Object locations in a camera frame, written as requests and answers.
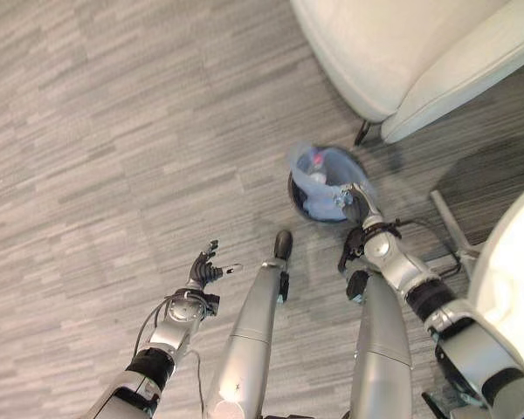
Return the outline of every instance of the gray carpet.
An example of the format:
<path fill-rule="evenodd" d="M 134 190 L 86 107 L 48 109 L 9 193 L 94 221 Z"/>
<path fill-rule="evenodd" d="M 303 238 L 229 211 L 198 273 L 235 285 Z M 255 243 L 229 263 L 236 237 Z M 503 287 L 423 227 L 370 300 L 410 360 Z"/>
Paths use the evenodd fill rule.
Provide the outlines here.
<path fill-rule="evenodd" d="M 329 84 L 285 1 L 0 0 L 0 419 L 74 418 L 129 362 L 142 319 L 204 243 L 240 275 L 192 346 L 204 388 L 275 233 L 293 232 L 265 414 L 340 418 L 361 307 L 335 266 L 345 224 L 286 192 L 298 141 L 349 147 L 361 120 Z M 388 216 L 439 223 L 440 188 L 474 243 L 524 190 L 524 67 L 395 145 L 355 151 Z M 404 231 L 428 258 L 434 238 Z M 463 295 L 466 280 L 450 281 Z M 415 418 L 443 385 L 406 309 Z M 156 417 L 199 417 L 185 359 Z"/>

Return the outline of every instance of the black cable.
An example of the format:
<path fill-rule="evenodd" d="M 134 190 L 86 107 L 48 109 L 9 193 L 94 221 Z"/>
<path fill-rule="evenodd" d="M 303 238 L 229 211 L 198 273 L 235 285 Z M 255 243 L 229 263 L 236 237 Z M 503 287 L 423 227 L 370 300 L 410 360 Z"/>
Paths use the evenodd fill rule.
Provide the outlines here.
<path fill-rule="evenodd" d="M 171 296 L 165 297 L 165 299 L 162 301 L 160 305 L 158 305 L 156 308 L 154 308 L 150 314 L 148 314 L 148 317 L 143 321 L 140 327 L 140 332 L 138 332 L 138 337 L 136 338 L 136 343 L 134 345 L 134 354 L 132 355 L 132 358 L 134 358 L 138 354 L 138 347 L 140 346 L 140 340 L 141 340 L 141 334 L 143 333 L 143 330 L 148 325 L 149 319 L 151 319 L 151 316 L 156 314 L 155 316 L 155 323 L 157 322 L 157 316 L 159 315 L 159 311 L 161 310 L 161 307 L 163 307 L 163 304 L 167 304 L 170 300 Z"/>
<path fill-rule="evenodd" d="M 411 218 L 409 220 L 404 220 L 404 221 L 400 221 L 399 218 L 396 219 L 396 226 L 398 227 L 404 227 L 404 225 L 410 225 L 410 224 L 419 225 L 427 229 L 429 232 L 431 232 L 437 238 L 438 242 L 443 245 L 445 250 L 448 251 L 448 253 L 450 253 L 452 258 L 454 259 L 455 265 L 452 268 L 449 268 L 445 271 L 440 272 L 438 274 L 439 277 L 446 279 L 460 272 L 460 270 L 462 269 L 462 263 L 460 261 L 460 258 L 456 254 L 456 251 L 453 250 L 452 247 L 438 234 L 437 228 L 432 223 L 425 220 L 424 218 Z"/>
<path fill-rule="evenodd" d="M 198 379 L 198 395 L 200 396 L 200 409 L 202 410 L 202 415 L 203 415 L 205 406 L 203 404 L 202 377 L 200 376 L 200 363 L 201 363 L 200 354 L 197 351 L 195 351 L 194 349 L 190 349 L 186 354 L 184 354 L 184 356 L 188 354 L 194 354 L 198 359 L 198 363 L 196 365 L 196 377 Z"/>

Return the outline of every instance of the trash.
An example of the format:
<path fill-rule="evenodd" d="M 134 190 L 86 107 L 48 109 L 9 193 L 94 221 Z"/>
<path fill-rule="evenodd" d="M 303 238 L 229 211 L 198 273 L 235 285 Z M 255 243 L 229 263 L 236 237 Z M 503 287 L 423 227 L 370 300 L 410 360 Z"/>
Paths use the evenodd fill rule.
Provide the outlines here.
<path fill-rule="evenodd" d="M 300 143 L 290 150 L 288 160 L 294 184 L 306 195 L 300 210 L 316 221 L 345 220 L 344 187 L 359 183 L 369 188 L 355 157 L 341 148 Z"/>

